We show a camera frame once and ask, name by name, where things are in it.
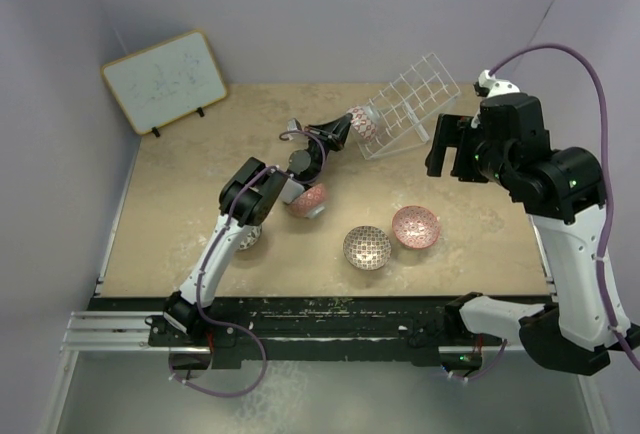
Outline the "blue patterned bowl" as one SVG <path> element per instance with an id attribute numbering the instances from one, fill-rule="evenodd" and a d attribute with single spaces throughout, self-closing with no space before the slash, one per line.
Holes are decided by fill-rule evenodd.
<path id="1" fill-rule="evenodd" d="M 351 127 L 364 142 L 375 139 L 378 131 L 379 116 L 369 106 L 354 106 L 347 110 L 351 115 Z"/>

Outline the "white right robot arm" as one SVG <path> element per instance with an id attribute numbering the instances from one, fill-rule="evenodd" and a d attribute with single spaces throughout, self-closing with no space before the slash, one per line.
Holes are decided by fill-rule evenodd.
<path id="1" fill-rule="evenodd" d="M 461 182 L 494 182 L 523 206 L 546 283 L 546 304 L 470 293 L 445 308 L 445 334 L 467 345 L 479 334 L 520 343 L 539 366 L 591 376 L 609 353 L 639 345 L 617 294 L 610 261 L 599 253 L 608 208 L 601 165 L 580 147 L 551 146 L 540 101 L 525 93 L 482 100 L 477 116 L 439 115 L 427 174 L 442 173 L 447 149 Z"/>

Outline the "white wire dish rack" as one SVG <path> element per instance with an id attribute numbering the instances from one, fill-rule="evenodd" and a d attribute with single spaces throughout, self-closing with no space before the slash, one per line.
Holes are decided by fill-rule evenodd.
<path id="1" fill-rule="evenodd" d="M 434 53 L 421 57 L 398 77 L 356 106 L 369 106 L 379 116 L 375 139 L 364 142 L 354 132 L 366 160 L 378 160 L 426 145 L 431 121 L 453 107 L 461 90 Z"/>

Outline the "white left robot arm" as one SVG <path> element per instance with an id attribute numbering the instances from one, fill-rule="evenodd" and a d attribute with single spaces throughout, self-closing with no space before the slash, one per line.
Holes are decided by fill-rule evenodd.
<path id="1" fill-rule="evenodd" d="M 313 219 L 325 210 L 326 188 L 318 181 L 328 154 L 345 147 L 353 115 L 301 127 L 289 123 L 281 140 L 301 136 L 307 147 L 289 156 L 283 168 L 248 158 L 224 185 L 219 195 L 219 215 L 211 238 L 189 276 L 169 296 L 163 318 L 171 335 L 184 346 L 202 341 L 206 332 L 204 310 L 216 296 L 223 274 L 243 243 L 255 237 L 278 202 L 298 218 Z"/>

